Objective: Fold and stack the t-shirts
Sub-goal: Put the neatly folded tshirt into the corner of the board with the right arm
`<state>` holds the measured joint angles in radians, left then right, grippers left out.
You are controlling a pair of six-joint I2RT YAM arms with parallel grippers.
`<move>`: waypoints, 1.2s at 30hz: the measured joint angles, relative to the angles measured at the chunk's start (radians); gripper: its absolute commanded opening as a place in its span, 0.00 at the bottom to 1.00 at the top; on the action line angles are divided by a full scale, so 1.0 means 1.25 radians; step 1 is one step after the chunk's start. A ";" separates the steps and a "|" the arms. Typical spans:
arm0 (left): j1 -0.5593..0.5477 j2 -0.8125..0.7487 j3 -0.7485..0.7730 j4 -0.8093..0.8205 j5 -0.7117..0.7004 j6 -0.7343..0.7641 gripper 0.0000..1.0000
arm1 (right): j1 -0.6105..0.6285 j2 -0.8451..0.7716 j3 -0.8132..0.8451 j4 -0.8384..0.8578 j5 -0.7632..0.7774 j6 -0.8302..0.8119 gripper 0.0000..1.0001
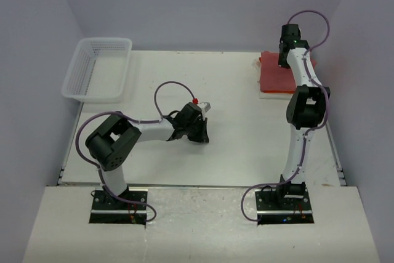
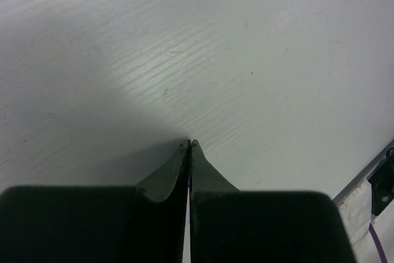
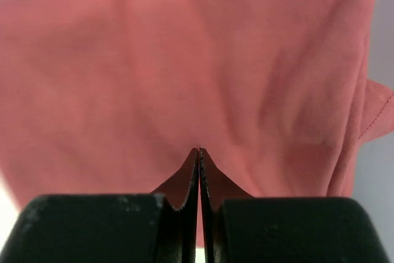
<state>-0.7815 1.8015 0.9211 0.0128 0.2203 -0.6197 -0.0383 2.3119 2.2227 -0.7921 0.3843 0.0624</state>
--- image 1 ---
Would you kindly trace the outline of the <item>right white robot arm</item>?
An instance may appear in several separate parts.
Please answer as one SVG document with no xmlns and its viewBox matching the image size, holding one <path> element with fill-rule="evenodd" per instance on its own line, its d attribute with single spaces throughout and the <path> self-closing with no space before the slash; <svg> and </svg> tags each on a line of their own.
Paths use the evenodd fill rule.
<svg viewBox="0 0 394 263">
<path fill-rule="evenodd" d="M 315 131 L 326 124 L 330 90 L 318 79 L 310 46 L 302 39 L 297 24 L 282 26 L 278 63 L 291 69 L 295 81 L 295 91 L 286 110 L 291 128 L 289 153 L 275 193 L 276 205 L 289 209 L 305 199 L 308 150 Z"/>
</svg>

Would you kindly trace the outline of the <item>pink t shirt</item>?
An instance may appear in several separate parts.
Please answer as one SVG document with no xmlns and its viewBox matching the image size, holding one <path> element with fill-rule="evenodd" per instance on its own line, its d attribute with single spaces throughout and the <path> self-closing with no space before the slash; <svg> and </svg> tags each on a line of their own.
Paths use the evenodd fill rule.
<svg viewBox="0 0 394 263">
<path fill-rule="evenodd" d="M 294 90 L 298 99 L 316 98 L 322 94 L 315 73 L 315 62 L 304 48 L 292 49 L 287 55 L 290 68 L 278 65 L 279 53 L 264 51 L 260 56 L 260 91 Z"/>
</svg>

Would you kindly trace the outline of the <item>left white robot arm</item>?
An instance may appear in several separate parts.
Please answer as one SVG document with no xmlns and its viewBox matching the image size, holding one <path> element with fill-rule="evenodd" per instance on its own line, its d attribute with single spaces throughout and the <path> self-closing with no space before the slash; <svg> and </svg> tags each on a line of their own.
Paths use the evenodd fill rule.
<svg viewBox="0 0 394 263">
<path fill-rule="evenodd" d="M 76 149 L 80 157 L 98 169 L 106 202 L 114 209 L 127 204 L 148 205 L 137 200 L 128 200 L 128 186 L 122 165 L 137 143 L 154 140 L 173 141 L 187 137 L 190 142 L 208 144 L 206 113 L 211 109 L 208 102 L 189 102 L 180 111 L 163 116 L 156 121 L 137 121 L 120 111 L 106 111 L 89 118 L 76 136 Z M 91 121 L 106 116 L 106 119 L 87 137 L 87 147 L 92 160 L 79 149 L 79 136 Z"/>
</svg>

